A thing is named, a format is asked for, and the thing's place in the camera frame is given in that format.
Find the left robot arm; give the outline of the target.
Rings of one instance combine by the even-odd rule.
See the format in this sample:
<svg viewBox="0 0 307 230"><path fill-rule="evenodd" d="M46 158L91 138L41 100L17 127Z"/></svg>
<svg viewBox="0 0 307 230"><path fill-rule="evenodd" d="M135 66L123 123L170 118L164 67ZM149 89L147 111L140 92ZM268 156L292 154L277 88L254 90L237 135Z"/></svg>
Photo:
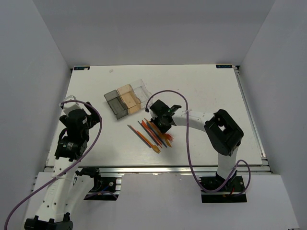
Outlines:
<svg viewBox="0 0 307 230"><path fill-rule="evenodd" d="M55 164L49 182L33 193L46 189L44 199L32 218L24 223L26 230L71 230L72 212L89 191L101 187L101 179L95 167L78 171L81 160L97 142L89 144L89 131L99 125L102 131L102 117L90 102L66 99L60 104L64 115L59 120L65 126L59 135L55 151Z"/></svg>

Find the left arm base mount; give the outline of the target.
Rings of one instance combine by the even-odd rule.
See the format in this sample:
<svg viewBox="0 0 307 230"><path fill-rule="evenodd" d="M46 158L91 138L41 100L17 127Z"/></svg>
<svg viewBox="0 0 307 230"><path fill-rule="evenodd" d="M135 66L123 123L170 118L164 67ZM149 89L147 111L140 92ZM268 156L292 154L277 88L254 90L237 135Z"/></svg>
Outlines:
<svg viewBox="0 0 307 230"><path fill-rule="evenodd" d="M116 201L118 199L116 177L102 176L99 168L96 167L83 167L75 173L77 177L89 177L94 183L84 200Z"/></svg>

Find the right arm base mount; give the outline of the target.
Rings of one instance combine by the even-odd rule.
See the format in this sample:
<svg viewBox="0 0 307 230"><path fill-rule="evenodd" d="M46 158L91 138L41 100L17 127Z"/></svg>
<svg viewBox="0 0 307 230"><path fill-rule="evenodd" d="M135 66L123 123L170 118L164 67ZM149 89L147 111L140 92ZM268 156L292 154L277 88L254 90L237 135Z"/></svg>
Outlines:
<svg viewBox="0 0 307 230"><path fill-rule="evenodd" d="M214 190L222 184L215 176L201 177L199 182L207 190ZM207 193L201 190L201 202L203 204L246 203L247 197L244 189L242 176L236 176L218 192Z"/></svg>

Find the red plastic fork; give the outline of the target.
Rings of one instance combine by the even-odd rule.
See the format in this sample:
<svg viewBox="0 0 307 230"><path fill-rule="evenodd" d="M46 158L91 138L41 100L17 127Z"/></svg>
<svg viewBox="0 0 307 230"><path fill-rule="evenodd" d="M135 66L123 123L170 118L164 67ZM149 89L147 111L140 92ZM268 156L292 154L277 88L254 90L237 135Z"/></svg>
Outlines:
<svg viewBox="0 0 307 230"><path fill-rule="evenodd" d="M174 138L170 134L163 134L154 123L150 122L146 118L145 118L145 121L156 131L159 137L161 137L162 139L173 141Z"/></svg>

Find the red chopstick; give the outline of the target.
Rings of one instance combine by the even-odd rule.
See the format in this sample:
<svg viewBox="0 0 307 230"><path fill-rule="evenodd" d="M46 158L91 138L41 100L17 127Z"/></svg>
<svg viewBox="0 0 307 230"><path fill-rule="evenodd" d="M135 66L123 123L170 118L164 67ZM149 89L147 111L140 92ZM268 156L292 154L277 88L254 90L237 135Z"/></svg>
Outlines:
<svg viewBox="0 0 307 230"><path fill-rule="evenodd" d="M145 140L151 145L151 147L153 147L153 144L138 130L136 130L143 138L145 138Z"/></svg>

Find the orange yellow fork bottom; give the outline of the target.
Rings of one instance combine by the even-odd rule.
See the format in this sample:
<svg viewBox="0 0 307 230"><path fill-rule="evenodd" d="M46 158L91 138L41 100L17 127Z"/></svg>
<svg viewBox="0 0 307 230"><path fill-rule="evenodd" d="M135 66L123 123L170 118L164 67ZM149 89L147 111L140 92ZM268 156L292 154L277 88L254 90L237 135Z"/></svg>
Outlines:
<svg viewBox="0 0 307 230"><path fill-rule="evenodd" d="M152 144L141 132L137 131L137 133L156 153L159 154L161 152L160 149L156 145Z"/></svg>

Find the orange plastic knife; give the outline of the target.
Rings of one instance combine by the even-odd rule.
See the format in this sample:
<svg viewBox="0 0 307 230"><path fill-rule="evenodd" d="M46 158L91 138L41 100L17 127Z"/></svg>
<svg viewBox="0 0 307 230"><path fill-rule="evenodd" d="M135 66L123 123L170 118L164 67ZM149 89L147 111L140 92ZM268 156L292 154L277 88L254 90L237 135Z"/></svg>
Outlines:
<svg viewBox="0 0 307 230"><path fill-rule="evenodd" d="M165 141L169 147L172 147L171 142L173 141L173 137L170 134L165 134Z"/></svg>

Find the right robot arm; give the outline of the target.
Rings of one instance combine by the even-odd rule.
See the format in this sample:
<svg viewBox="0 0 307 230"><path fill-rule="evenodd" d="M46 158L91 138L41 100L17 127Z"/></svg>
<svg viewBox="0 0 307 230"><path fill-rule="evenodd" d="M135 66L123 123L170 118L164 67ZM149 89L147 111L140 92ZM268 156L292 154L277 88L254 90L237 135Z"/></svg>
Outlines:
<svg viewBox="0 0 307 230"><path fill-rule="evenodd" d="M180 105L169 107L157 100L148 111L152 116L151 122L161 133L166 133L172 126L185 126L205 132L218 153L217 187L222 191L233 187L236 154L244 132L226 110L202 113L185 110Z"/></svg>

